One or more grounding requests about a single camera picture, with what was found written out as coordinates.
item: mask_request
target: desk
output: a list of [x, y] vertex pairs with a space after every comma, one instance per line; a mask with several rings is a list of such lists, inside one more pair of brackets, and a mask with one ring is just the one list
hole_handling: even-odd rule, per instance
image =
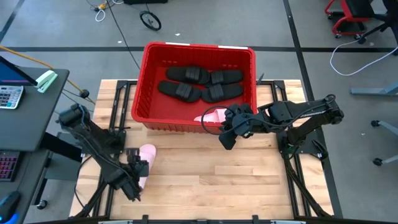
[[[93, 121], [102, 128], [109, 126], [116, 83], [117, 80], [102, 80], [99, 87]], [[305, 101], [300, 80], [285, 80], [285, 85], [289, 100]], [[140, 220], [143, 215], [149, 215], [151, 220], [249, 220], [252, 215], [259, 215], [260, 219], [293, 218], [284, 162], [275, 134], [238, 139], [234, 149], [227, 151], [218, 138], [210, 134], [148, 130], [131, 118], [134, 92], [133, 86], [127, 106], [125, 127], [131, 129], [126, 130], [126, 147], [153, 144], [157, 157], [142, 192], [142, 201], [131, 202], [121, 190], [115, 191], [111, 219]], [[257, 105], [270, 102], [271, 89], [258, 86]], [[323, 209], [333, 214], [321, 162], [309, 155], [300, 155], [300, 158], [307, 188]], [[126, 162], [126, 155], [121, 156], [121, 161]], [[99, 175], [100, 167], [94, 160], [88, 161], [80, 171], [76, 190], [83, 203], [96, 190]], [[298, 192], [296, 189], [300, 214], [303, 214]], [[106, 192], [100, 215], [104, 214], [105, 201]], [[74, 198], [70, 215], [80, 210]]]
[[[20, 69], [34, 79], [48, 70], [24, 67]], [[30, 151], [23, 153], [15, 180], [0, 182], [0, 198], [14, 190], [21, 193], [16, 210], [19, 214], [18, 223], [24, 221], [50, 155], [50, 151], [41, 143], [44, 136], [49, 135], [45, 130], [69, 75], [69, 71], [65, 69], [54, 71], [58, 77], [44, 94], [39, 93], [35, 87], [26, 86], [23, 99], [16, 110], [0, 110], [1, 149]]]

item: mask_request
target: red bin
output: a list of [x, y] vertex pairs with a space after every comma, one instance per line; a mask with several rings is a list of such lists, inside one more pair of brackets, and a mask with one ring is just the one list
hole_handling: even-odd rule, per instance
[[[207, 103], [202, 99], [185, 103], [158, 91], [157, 85], [167, 80], [166, 70], [171, 66], [199, 66], [213, 70], [239, 69], [244, 73], [243, 95], [219, 103]], [[164, 131], [204, 133], [197, 116], [211, 106], [229, 106], [247, 103], [257, 111], [256, 56], [247, 47], [229, 47], [202, 44], [151, 42], [146, 45], [138, 78], [136, 94], [131, 110], [132, 118], [145, 127]], [[221, 123], [208, 123], [209, 131], [219, 132]]]

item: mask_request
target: concrete floor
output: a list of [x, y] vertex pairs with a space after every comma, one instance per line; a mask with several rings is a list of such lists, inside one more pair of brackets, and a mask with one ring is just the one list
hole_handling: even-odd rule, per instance
[[[23, 0], [0, 1], [0, 28], [15, 6]], [[100, 0], [89, 0], [98, 4]], [[336, 47], [352, 41], [352, 37], [335, 39], [331, 22], [323, 13], [328, 0], [290, 0], [298, 40], [301, 47]], [[375, 11], [385, 11], [381, 0], [373, 2]], [[144, 9], [145, 5], [135, 5]], [[299, 61], [283, 1], [280, 0], [171, 0], [167, 4], [150, 4], [149, 9], [162, 21], [158, 32], [144, 27], [139, 11], [131, 6], [116, 5], [116, 19], [131, 47], [143, 47], [153, 40], [183, 43], [243, 45], [256, 47], [287, 47], [289, 52], [273, 52], [267, 48], [256, 51], [257, 76], [264, 79], [302, 79]], [[83, 0], [24, 0], [5, 37], [0, 42], [7, 47], [124, 47], [122, 37], [110, 11], [103, 22], [95, 22], [95, 12]], [[377, 33], [365, 45], [347, 47], [395, 47], [392, 32]], [[35, 52], [26, 54], [39, 58], [54, 67], [71, 71], [70, 79], [88, 89], [95, 100], [103, 78], [137, 78], [138, 69], [128, 52]], [[18, 65], [39, 67], [36, 63], [5, 52], [0, 55]], [[384, 54], [337, 53], [334, 63], [342, 72], [352, 72]], [[141, 64], [141, 51], [133, 56]], [[334, 93], [346, 118], [336, 126], [325, 126], [326, 145], [330, 153], [336, 188], [345, 218], [397, 221], [398, 162], [376, 167], [375, 157], [397, 153], [397, 136], [382, 128], [373, 128], [370, 121], [380, 119], [398, 125], [394, 117], [398, 102], [394, 98], [353, 96], [351, 87], [382, 87], [394, 82], [398, 65], [395, 57], [365, 69], [352, 77], [341, 77], [329, 65], [330, 53], [303, 53], [315, 98]], [[67, 85], [66, 89], [74, 91]], [[82, 101], [89, 109], [93, 107]], [[61, 97], [57, 111], [71, 101]], [[48, 132], [60, 129], [54, 123]], [[44, 199], [49, 207], [29, 210], [25, 222], [64, 219], [69, 214], [74, 182], [51, 181]]]

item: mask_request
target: white cable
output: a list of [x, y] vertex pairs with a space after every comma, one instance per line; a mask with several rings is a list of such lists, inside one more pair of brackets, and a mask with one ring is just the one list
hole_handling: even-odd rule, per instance
[[355, 40], [355, 41], [352, 41], [352, 42], [349, 42], [349, 43], [345, 43], [345, 44], [340, 44], [339, 46], [336, 47], [336, 49], [333, 51], [333, 53], [331, 53], [331, 57], [330, 57], [330, 66], [334, 69], [335, 72], [337, 72], [337, 73], [339, 73], [340, 75], [343, 75], [343, 76], [352, 76], [352, 75], [357, 74], [358, 72], [364, 70], [366, 67], [368, 67], [368, 66], [370, 66], [370, 65], [372, 65], [372, 64], [374, 64], [374, 63], [376, 63], [376, 62], [378, 62], [378, 61], [380, 61], [380, 60], [382, 60], [382, 59], [384, 59], [384, 58], [387, 57], [388, 55], [394, 53], [396, 50], [398, 50], [398, 47], [396, 47], [392, 52], [390, 52], [390, 53], [386, 54], [385, 56], [383, 56], [383, 57], [381, 57], [381, 58], [379, 58], [379, 59], [377, 59], [377, 60], [375, 60], [375, 61], [373, 61], [373, 62], [371, 62], [371, 63], [369, 63], [369, 64], [367, 64], [367, 65], [365, 65], [365, 66], [363, 66], [363, 67], [360, 68], [358, 71], [353, 72], [353, 73], [350, 73], [350, 74], [343, 74], [343, 73], [339, 72], [339, 71], [333, 66], [333, 64], [332, 64], [332, 62], [331, 62], [331, 61], [333, 60], [333, 56], [335, 56], [335, 52], [336, 52], [336, 50], [337, 50], [339, 47], [344, 46], [344, 45], [348, 45], [348, 44], [353, 44], [353, 43], [355, 43], [355, 42], [357, 42], [357, 41], [359, 41], [359, 40]]
[[[98, 15], [99, 15], [101, 12], [104, 13], [104, 17], [102, 17], [102, 19], [98, 19]], [[97, 15], [95, 15], [95, 21], [97, 21], [97, 22], [102, 22], [102, 21], [105, 19], [105, 17], [106, 17], [105, 11], [102, 10], [102, 9], [100, 9], [100, 10], [97, 12]]]
[[116, 0], [116, 1], [112, 0], [112, 2], [115, 3], [115, 4], [123, 4], [124, 3], [124, 1], [118, 2], [118, 0]]

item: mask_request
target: calculator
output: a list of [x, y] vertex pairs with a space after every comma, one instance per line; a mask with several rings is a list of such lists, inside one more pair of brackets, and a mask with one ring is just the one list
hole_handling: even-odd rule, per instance
[[0, 109], [16, 109], [23, 93], [23, 86], [0, 85]]

